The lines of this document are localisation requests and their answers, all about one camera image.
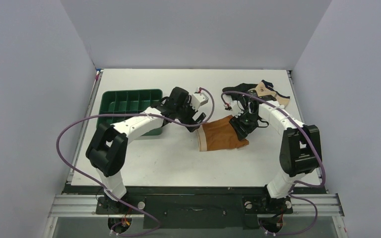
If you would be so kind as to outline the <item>brown underwear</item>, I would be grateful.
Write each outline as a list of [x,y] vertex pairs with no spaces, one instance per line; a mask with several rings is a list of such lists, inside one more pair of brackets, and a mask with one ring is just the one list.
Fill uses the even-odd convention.
[[231,115],[203,124],[196,130],[200,152],[239,149],[249,145],[246,139],[239,140],[229,123]]

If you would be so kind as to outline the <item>beige underwear with dark trim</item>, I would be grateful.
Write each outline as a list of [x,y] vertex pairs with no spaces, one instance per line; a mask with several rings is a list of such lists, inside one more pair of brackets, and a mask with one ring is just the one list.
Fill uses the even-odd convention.
[[290,102],[290,96],[280,94],[271,82],[262,80],[254,90],[257,96],[265,101],[277,101],[283,107],[287,107]]

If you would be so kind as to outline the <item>green compartment tray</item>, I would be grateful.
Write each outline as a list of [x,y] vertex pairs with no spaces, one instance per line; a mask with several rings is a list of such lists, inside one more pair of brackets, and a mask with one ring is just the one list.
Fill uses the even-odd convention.
[[137,114],[163,98],[160,89],[120,90],[103,93],[99,114]]

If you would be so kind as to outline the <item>black patterned underwear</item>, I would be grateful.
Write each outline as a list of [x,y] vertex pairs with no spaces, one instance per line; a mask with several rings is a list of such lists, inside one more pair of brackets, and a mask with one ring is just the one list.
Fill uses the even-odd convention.
[[[222,89],[222,92],[225,93],[229,91],[237,91],[237,92],[248,93],[249,91],[255,89],[256,86],[257,84],[241,83],[237,86],[225,87]],[[239,94],[233,94],[233,93],[232,94],[227,93],[226,95],[229,96],[233,101],[237,100],[240,97]]]

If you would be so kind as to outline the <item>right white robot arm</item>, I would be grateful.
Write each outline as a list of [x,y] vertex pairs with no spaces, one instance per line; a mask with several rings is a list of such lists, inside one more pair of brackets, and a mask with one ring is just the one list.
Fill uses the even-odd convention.
[[226,91],[223,95],[232,98],[225,103],[225,109],[232,113],[229,123],[239,140],[259,128],[260,121],[281,135],[280,169],[264,187],[260,205],[266,213],[289,210],[289,194],[294,186],[316,168],[323,169],[318,127],[292,117],[271,95],[258,97],[238,91]]

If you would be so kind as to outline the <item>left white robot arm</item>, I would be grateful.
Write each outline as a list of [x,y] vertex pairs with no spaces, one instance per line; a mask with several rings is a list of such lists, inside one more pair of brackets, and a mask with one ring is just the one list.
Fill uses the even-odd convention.
[[128,207],[127,189],[121,174],[128,145],[148,132],[174,122],[194,132],[210,118],[205,113],[195,115],[211,99],[212,95],[202,88],[189,93],[175,87],[169,96],[151,102],[141,112],[126,111],[123,121],[97,125],[85,156],[101,179],[108,207],[115,213],[122,213]]

